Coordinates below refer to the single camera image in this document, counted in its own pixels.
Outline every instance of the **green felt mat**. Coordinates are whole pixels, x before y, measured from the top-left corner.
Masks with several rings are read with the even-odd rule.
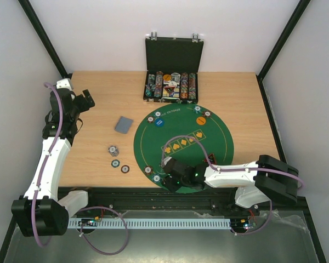
[[[202,113],[209,109],[201,107],[201,113],[195,113],[195,106],[193,104],[168,104],[150,112],[140,123],[134,138],[134,154],[144,176],[149,180],[153,181],[155,174],[161,178],[166,176],[160,166],[162,149],[170,138],[178,135],[188,135],[198,139],[208,154],[214,154],[217,164],[231,164],[234,144],[229,129],[213,112],[209,118],[203,117]],[[161,116],[156,117],[155,112],[160,112]],[[154,121],[149,123],[148,117],[153,117]],[[205,158],[199,145],[185,138],[173,141],[166,150],[166,156],[171,156],[193,167],[202,163]],[[146,166],[151,166],[153,169],[150,175],[145,175]],[[166,189],[161,182],[155,182],[155,184]],[[197,191],[181,187],[177,192]]]

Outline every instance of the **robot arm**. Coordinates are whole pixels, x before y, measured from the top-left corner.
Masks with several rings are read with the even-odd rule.
[[[261,155],[258,161],[251,163],[212,166],[215,169],[206,163],[190,167],[167,157],[164,159],[163,170],[168,176],[162,184],[172,192],[182,186],[201,190],[206,185],[213,188],[237,187],[235,203],[243,208],[269,200],[287,205],[297,202],[297,180],[257,170],[268,168],[298,176],[296,168],[273,157]]]
[[[61,200],[58,200],[57,192],[63,164],[71,149],[74,137],[78,133],[77,121],[80,120],[80,113],[95,106],[95,102],[88,90],[83,91],[84,96],[76,96],[72,91],[70,79],[58,81],[56,89],[63,112],[59,112],[57,98],[51,92],[50,104],[52,109],[45,117],[43,149],[33,181],[24,196],[15,200],[11,206],[13,216],[24,236],[33,236],[31,208],[36,190],[39,192],[35,218],[40,236],[63,235],[67,230],[69,218],[88,204],[86,191],[72,191]],[[63,114],[62,129],[53,150],[49,152],[58,129],[60,114]],[[40,187],[37,187],[39,172],[46,155],[49,155],[49,158],[43,169]]]

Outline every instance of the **case lid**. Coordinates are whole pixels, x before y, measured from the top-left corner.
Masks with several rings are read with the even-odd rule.
[[[146,64],[150,71],[198,72],[203,40],[197,38],[148,37]]]

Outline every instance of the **white cable tray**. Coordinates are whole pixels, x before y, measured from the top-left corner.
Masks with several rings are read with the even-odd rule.
[[[128,229],[230,229],[230,219],[125,219]],[[68,228],[82,225],[81,218],[70,218]],[[121,219],[103,219],[83,228],[123,229]]]

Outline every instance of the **wooden table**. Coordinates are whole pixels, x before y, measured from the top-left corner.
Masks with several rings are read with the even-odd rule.
[[[60,186],[157,187],[135,161],[134,134],[143,118],[163,106],[143,102],[146,72],[77,71],[72,83],[78,95],[89,89],[96,106],[81,114],[84,126],[67,156]],[[212,110],[228,126],[234,141],[233,164],[278,158],[274,138],[254,73],[202,72],[198,74],[199,105]],[[128,134],[114,131],[120,116],[133,119]],[[117,159],[128,165],[122,174],[113,168],[107,149],[116,145]]]

